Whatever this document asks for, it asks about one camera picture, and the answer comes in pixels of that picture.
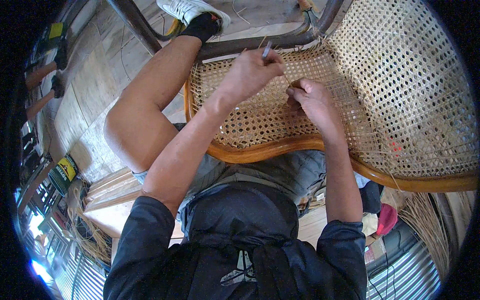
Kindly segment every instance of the gray shorts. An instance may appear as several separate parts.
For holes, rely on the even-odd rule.
[[[183,124],[174,124],[181,129]],[[143,184],[147,171],[133,173]],[[299,150],[250,164],[227,164],[205,154],[197,174],[179,207],[179,213],[196,194],[222,183],[246,181],[280,190],[298,205],[309,188],[325,178],[325,155],[318,150]]]

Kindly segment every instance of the paint can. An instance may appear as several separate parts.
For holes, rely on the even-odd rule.
[[[78,167],[70,154],[62,158],[57,165],[48,172],[48,178],[53,186],[59,191],[60,195],[65,197],[68,188],[72,184],[73,179],[78,174]]]

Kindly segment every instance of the label on can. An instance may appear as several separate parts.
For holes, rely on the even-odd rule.
[[[71,163],[66,158],[62,158],[57,164],[57,167],[59,167],[63,171],[63,173],[65,173],[69,181],[73,180],[73,178],[76,175],[76,172],[73,169]]]

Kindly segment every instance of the black sock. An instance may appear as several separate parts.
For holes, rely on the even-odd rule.
[[[221,20],[216,15],[204,12],[196,16],[190,24],[185,28],[180,36],[195,36],[204,44],[209,38],[218,33],[220,30]]]

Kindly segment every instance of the white sneaker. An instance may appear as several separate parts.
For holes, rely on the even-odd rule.
[[[182,21],[185,26],[204,12],[212,12],[222,20],[219,34],[230,25],[230,17],[202,0],[156,0],[157,5],[166,13]]]

